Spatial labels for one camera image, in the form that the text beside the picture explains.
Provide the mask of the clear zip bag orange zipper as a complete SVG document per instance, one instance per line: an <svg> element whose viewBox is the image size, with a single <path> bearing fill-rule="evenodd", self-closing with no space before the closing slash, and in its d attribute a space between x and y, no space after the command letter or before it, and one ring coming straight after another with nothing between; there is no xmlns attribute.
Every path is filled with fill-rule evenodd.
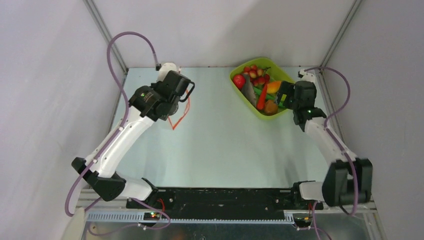
<svg viewBox="0 0 424 240"><path fill-rule="evenodd" d="M180 112L177 111L177 116L169 116L167 118L167 122L169 124L169 127L172 131L176 130L176 128L180 125L180 123L184 120L184 118L188 115L190 109L191 109L191 97L188 96L189 91L185 91L187 100L184 102L183 110Z"/></svg>

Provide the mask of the red chili pepper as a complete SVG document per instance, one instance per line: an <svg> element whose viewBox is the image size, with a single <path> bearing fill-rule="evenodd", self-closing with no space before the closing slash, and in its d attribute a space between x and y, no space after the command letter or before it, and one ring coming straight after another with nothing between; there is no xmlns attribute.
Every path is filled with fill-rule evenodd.
<svg viewBox="0 0 424 240"><path fill-rule="evenodd" d="M256 109L262 111L265 107L268 86L264 85L256 102Z"/></svg>

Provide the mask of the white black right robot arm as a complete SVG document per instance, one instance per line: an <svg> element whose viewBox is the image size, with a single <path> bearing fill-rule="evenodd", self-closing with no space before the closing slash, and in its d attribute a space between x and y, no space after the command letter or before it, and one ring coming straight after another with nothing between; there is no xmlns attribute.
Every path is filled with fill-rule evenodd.
<svg viewBox="0 0 424 240"><path fill-rule="evenodd" d="M352 152L329 125L324 111L315 106L317 88L311 81L283 81L276 94L284 108L293 113L293 122L318 147L328 164L322 182L304 181L291 194L291 204L304 209L311 200L330 207L368 203L372 195L373 165Z"/></svg>

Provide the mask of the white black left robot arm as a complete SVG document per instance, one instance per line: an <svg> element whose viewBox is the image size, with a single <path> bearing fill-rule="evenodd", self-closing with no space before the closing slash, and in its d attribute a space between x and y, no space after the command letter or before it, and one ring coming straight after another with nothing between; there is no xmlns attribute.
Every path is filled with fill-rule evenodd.
<svg viewBox="0 0 424 240"><path fill-rule="evenodd" d="M145 178L119 175L117 167L136 140L157 120L165 121L175 114L194 88L195 83L176 70L161 73L156 82L137 88L116 127L89 156L76 157L72 167L102 200L132 198L145 208L153 208L158 202L155 186Z"/></svg>

